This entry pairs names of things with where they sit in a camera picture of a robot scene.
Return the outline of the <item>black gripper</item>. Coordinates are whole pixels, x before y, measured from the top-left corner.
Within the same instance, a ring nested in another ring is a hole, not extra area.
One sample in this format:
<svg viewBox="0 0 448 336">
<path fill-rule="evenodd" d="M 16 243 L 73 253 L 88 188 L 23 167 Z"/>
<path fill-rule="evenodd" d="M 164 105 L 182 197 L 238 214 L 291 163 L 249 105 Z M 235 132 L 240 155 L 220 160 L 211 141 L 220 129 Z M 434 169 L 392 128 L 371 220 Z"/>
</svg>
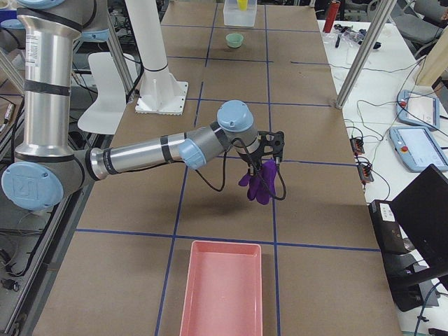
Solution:
<svg viewBox="0 0 448 336">
<path fill-rule="evenodd" d="M 262 156 L 259 153 L 240 153 L 240 158 L 254 170 L 260 170 L 262 167 Z"/>
</svg>

